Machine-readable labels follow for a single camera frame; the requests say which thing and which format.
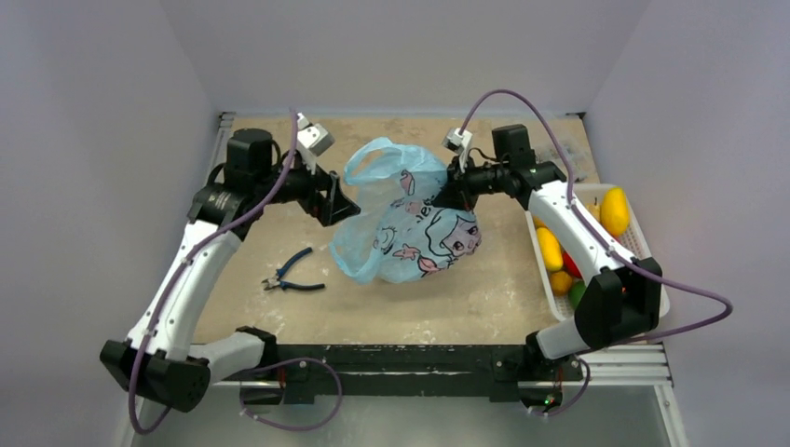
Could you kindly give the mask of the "light blue printed plastic bag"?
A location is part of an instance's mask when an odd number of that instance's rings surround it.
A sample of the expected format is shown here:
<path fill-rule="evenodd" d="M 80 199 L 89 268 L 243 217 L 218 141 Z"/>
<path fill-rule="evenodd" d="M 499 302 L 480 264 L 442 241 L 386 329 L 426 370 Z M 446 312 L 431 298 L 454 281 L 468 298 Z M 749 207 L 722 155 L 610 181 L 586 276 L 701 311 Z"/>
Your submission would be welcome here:
<path fill-rule="evenodd" d="M 474 254 L 482 244 L 474 212 L 433 203 L 447 180 L 446 163 L 421 146 L 379 137 L 356 151 L 344 181 L 361 211 L 334 232 L 338 268 L 360 284 L 413 282 Z"/>

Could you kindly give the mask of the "red fake pepper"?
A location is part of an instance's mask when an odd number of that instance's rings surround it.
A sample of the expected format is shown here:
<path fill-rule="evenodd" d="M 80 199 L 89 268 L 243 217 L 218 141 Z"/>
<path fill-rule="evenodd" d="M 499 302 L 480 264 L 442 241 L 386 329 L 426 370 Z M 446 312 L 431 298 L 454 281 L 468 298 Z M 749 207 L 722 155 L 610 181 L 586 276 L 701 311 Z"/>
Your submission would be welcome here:
<path fill-rule="evenodd" d="M 572 259 L 567 251 L 562 252 L 562 258 L 564 263 L 564 270 L 573 278 L 583 279 L 583 275 L 581 274 L 577 264 Z"/>

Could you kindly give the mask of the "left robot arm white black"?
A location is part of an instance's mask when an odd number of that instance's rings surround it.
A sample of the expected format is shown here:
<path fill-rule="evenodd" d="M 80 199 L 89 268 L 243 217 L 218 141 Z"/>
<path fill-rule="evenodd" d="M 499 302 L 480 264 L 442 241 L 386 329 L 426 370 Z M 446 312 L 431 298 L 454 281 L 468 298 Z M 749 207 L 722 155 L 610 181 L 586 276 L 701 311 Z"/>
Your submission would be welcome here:
<path fill-rule="evenodd" d="M 240 129 L 226 144 L 225 161 L 214 167 L 194 195 L 180 248 L 144 314 L 121 341 L 107 341 L 100 360 L 128 395 L 169 410 L 192 411 L 208 387 L 247 373 L 265 381 L 278 368 L 273 334 L 244 326 L 207 345 L 194 343 L 198 321 L 230 259 L 269 204 L 297 203 L 323 226 L 359 212 L 341 190 L 337 173 L 318 157 L 334 137 L 318 124 L 293 135 L 282 150 L 263 129 Z"/>

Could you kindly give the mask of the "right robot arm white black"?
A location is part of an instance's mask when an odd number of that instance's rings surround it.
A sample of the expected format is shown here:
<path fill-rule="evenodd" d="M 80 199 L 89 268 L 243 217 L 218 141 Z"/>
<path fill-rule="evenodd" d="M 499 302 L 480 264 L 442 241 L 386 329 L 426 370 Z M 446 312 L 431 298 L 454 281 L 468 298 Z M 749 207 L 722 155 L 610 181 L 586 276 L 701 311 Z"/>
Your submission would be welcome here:
<path fill-rule="evenodd" d="M 570 191 L 565 173 L 551 161 L 537 161 L 525 126 L 498 128 L 492 137 L 495 163 L 475 166 L 470 132 L 448 132 L 443 146 L 456 155 L 434 205 L 472 210 L 480 195 L 506 194 L 548 226 L 586 285 L 571 317 L 526 337 L 525 371 L 544 379 L 558 369 L 560 359 L 656 328 L 661 307 L 658 263 L 638 259 L 606 233 Z"/>

